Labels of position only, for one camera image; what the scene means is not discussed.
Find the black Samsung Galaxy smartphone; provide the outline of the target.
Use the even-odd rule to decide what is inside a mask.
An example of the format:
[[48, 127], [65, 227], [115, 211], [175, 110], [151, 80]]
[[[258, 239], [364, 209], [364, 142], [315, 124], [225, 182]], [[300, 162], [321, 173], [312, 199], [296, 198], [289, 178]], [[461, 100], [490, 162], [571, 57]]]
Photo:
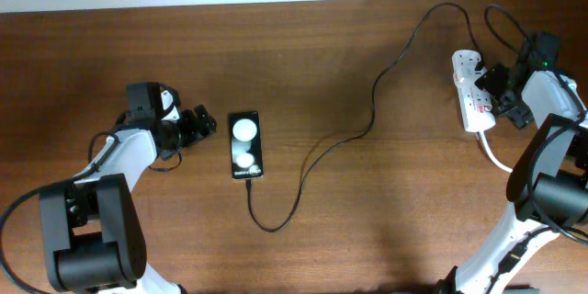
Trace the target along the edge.
[[261, 126], [257, 111], [231, 113], [229, 137], [231, 174], [234, 180], [246, 180], [264, 175]]

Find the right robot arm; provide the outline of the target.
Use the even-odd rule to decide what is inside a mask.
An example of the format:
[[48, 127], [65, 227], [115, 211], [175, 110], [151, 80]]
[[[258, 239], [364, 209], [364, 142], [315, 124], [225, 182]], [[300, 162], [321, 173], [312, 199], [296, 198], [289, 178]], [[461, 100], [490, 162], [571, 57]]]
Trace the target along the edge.
[[487, 70], [476, 51], [456, 51], [453, 80], [464, 129], [487, 143], [498, 116], [537, 133], [508, 168], [507, 205], [481, 248], [435, 285], [437, 293], [503, 293], [547, 243], [561, 236], [585, 242], [587, 108], [576, 82], [556, 62], [560, 40], [547, 32], [525, 38], [513, 68]]

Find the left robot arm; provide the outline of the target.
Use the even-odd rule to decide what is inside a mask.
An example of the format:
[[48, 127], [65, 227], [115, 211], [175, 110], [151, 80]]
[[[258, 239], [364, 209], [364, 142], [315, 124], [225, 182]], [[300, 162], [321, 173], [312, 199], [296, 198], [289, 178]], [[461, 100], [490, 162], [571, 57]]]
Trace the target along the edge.
[[157, 159], [216, 131], [204, 106], [181, 110], [163, 83], [128, 85], [128, 108], [86, 168], [40, 191], [45, 264], [51, 286], [73, 293], [182, 293], [147, 262], [146, 242], [131, 191]]

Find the white USB charger plug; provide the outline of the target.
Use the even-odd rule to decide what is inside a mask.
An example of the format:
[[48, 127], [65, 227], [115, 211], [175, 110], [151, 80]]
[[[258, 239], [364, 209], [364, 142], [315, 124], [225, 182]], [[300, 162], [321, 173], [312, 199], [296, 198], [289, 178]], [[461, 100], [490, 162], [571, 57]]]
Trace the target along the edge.
[[459, 50], [452, 58], [454, 80], [458, 83], [465, 81], [474, 82], [486, 73], [486, 68], [481, 61], [481, 55], [477, 51]]

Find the white power strip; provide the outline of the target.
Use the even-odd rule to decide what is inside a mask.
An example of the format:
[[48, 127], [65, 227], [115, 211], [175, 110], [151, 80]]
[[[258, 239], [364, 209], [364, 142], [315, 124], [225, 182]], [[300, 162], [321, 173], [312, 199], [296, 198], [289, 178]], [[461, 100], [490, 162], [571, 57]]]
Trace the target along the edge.
[[490, 94], [475, 85], [476, 80], [485, 73], [485, 69], [476, 72], [471, 67], [459, 67], [453, 73], [458, 91], [460, 113], [466, 132], [486, 131], [496, 124], [492, 114]]

